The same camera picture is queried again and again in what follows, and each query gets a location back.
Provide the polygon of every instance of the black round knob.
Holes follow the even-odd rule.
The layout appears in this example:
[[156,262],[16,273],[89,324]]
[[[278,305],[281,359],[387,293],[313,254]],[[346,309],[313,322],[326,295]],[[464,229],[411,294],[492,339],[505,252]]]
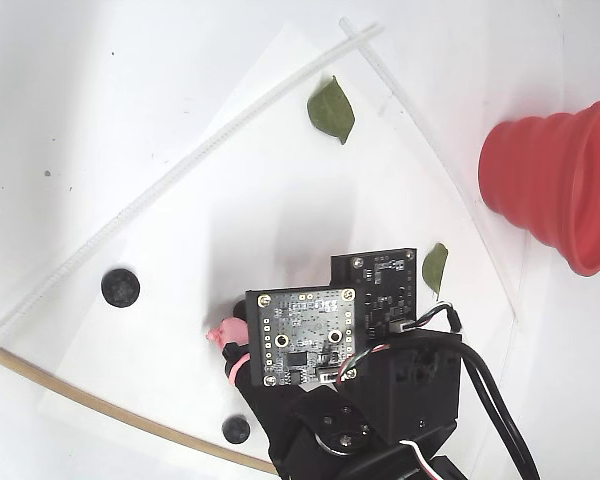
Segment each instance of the black round knob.
[[238,445],[244,443],[249,438],[251,433],[251,427],[249,422],[240,415],[234,415],[233,417],[227,418],[222,424],[222,434],[229,443]]
[[140,295],[138,277],[124,268],[111,270],[102,277],[100,288],[107,303],[118,308],[133,305]]

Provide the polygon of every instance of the pink object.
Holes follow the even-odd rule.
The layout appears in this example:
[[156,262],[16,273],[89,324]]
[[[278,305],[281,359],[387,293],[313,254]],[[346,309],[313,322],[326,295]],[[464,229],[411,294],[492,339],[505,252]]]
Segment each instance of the pink object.
[[215,342],[220,350],[227,343],[231,342],[235,342],[238,345],[246,345],[249,343],[247,322],[236,317],[225,318],[219,327],[209,330],[207,340]]
[[240,367],[251,360],[251,355],[249,353],[245,353],[240,360],[236,362],[236,364],[231,367],[231,371],[229,372],[229,383],[236,386],[236,375],[238,375],[238,370]]
[[489,208],[556,247],[576,273],[600,270],[600,102],[496,126],[478,181]]

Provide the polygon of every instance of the white cable tie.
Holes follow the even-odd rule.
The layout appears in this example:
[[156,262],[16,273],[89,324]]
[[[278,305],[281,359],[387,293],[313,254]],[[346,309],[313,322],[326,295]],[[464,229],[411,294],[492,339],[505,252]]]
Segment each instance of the white cable tie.
[[251,106],[236,115],[231,121],[217,130],[207,140],[202,142],[193,152],[182,158],[173,168],[165,173],[139,197],[123,208],[115,217],[109,220],[95,235],[82,245],[68,260],[61,264],[53,273],[33,289],[19,302],[14,313],[7,316],[0,325],[0,347],[4,344],[9,333],[21,321],[29,310],[64,277],[77,270],[109,237],[128,224],[140,212],[149,207],[160,196],[164,195],[177,181],[183,178],[193,168],[200,164],[211,152],[235,135],[244,125],[262,113],[267,107],[280,100],[294,87],[315,75],[324,67],[330,65],[347,53],[358,48],[362,42],[378,35],[382,27],[374,24],[358,35],[339,43],[327,50],[315,60],[278,83],[269,92],[261,96]]

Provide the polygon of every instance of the white surface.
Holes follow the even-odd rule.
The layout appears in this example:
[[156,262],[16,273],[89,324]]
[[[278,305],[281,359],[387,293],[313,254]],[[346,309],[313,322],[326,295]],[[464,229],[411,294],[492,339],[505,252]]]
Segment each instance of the white surface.
[[[569,433],[600,438],[600,407],[585,394],[600,401],[600,362],[576,365],[571,383],[568,373],[600,354],[600,275],[575,277],[486,211],[475,177],[497,121],[600,98],[600,1],[206,3],[0,1],[0,318],[212,119],[340,41],[340,16],[357,26],[378,20],[387,31],[373,45],[475,202],[505,278],[514,290],[524,279],[505,370],[511,410],[544,478],[585,476]],[[247,410],[202,335],[241,291],[326,282],[328,256],[346,251],[416,246],[422,260],[442,240],[451,252],[444,296],[499,375],[512,317],[454,185],[359,55],[324,73],[338,74],[356,112],[345,147],[308,124],[304,104],[319,78],[307,82],[44,299],[9,347],[108,400],[222,443],[222,420]],[[387,187],[396,179],[408,188]],[[280,221],[299,211],[298,225]],[[142,283],[127,310],[113,311],[99,294],[115,265],[132,267]],[[419,287],[424,310],[431,297]],[[576,330],[583,317],[598,327],[590,342]],[[539,373],[538,364],[550,368]],[[241,450],[265,457],[249,419]],[[446,453],[471,478],[515,478],[500,440],[485,440],[490,429],[465,379]],[[260,478],[165,443],[0,368],[0,478]],[[599,444],[586,446],[589,458]]]

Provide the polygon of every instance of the black circuit board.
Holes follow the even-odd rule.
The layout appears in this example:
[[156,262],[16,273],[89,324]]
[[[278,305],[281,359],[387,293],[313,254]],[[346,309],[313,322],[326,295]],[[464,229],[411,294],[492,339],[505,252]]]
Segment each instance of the black circuit board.
[[391,323],[416,320],[414,248],[331,257],[331,285],[355,285],[364,297],[364,328],[369,343],[389,335]]
[[253,383],[334,382],[356,353],[356,303],[353,288],[247,292]]

